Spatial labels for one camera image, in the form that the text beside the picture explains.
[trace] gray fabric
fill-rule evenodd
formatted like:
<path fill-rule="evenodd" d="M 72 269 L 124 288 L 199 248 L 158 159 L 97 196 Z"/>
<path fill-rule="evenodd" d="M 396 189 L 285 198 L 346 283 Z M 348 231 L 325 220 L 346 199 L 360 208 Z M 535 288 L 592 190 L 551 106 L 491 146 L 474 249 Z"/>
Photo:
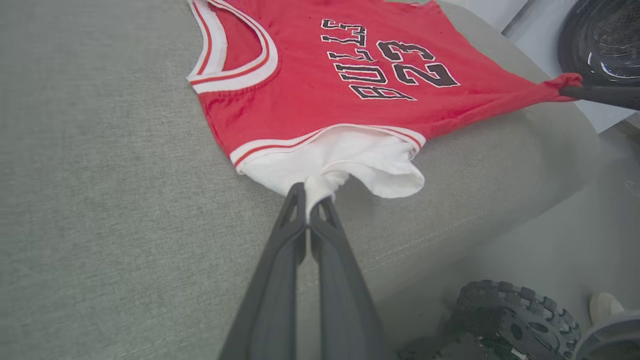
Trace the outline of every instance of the gray fabric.
<path fill-rule="evenodd" d="M 283 198 L 234 172 L 184 79 L 202 39 L 182 0 L 5 1 L 0 12 L 2 345 L 7 359 L 211 359 Z M 466 10 L 506 69 L 546 76 Z M 577 191 L 595 132 L 541 104 L 427 144 L 426 187 L 337 208 L 376 299 Z M 300 353 L 317 283 L 300 274 Z"/>

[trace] bulls jersey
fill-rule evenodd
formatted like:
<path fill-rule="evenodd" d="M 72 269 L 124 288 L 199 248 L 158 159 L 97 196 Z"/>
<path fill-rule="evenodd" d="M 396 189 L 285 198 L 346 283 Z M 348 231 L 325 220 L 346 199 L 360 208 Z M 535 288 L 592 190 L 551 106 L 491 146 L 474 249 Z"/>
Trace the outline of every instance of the bulls jersey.
<path fill-rule="evenodd" d="M 456 31 L 436 1 L 234 4 L 191 4 L 204 50 L 188 80 L 239 172 L 338 127 L 391 136 L 411 158 L 430 138 L 478 120 L 567 101 L 558 90 L 580 83 L 577 74 L 534 84 L 505 71 Z"/>

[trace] white fabric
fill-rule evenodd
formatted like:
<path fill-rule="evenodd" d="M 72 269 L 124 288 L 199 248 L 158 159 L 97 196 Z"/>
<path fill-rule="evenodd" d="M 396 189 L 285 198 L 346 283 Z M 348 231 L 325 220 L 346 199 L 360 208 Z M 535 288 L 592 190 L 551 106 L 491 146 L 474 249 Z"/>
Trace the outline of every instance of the white fabric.
<path fill-rule="evenodd" d="M 333 127 L 295 151 L 271 152 L 247 162 L 242 171 L 286 195 L 305 183 L 307 218 L 311 209 L 354 175 L 375 195 L 406 197 L 424 186 L 411 163 L 414 146 L 400 136 L 353 126 Z"/>

